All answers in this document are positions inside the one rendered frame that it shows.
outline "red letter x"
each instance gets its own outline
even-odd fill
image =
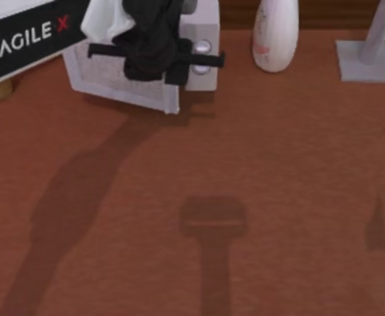
[[[58,32],[62,32],[63,30],[66,30],[68,28],[68,25],[66,23],[68,22],[68,15],[65,15],[63,18],[58,18]]]

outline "white vase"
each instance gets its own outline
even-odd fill
[[[298,0],[261,0],[253,31],[255,63],[280,72],[291,63],[299,38]]]

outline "agile x logo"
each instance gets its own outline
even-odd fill
[[[5,55],[11,55],[14,51],[20,51],[25,47],[52,38],[54,35],[53,29],[56,30],[56,34],[64,32],[69,29],[69,19],[70,15],[65,14],[58,17],[56,23],[47,21],[40,26],[33,26],[23,32],[16,33],[10,39],[2,39],[0,58],[3,58]]]

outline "white bottle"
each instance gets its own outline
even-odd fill
[[[267,72],[283,71],[294,57],[298,38],[298,0],[261,0],[253,31],[256,64]]]

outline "wood surface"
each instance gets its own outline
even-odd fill
[[[378,0],[299,0],[301,28],[367,29]],[[259,0],[220,0],[222,28],[252,28]]]

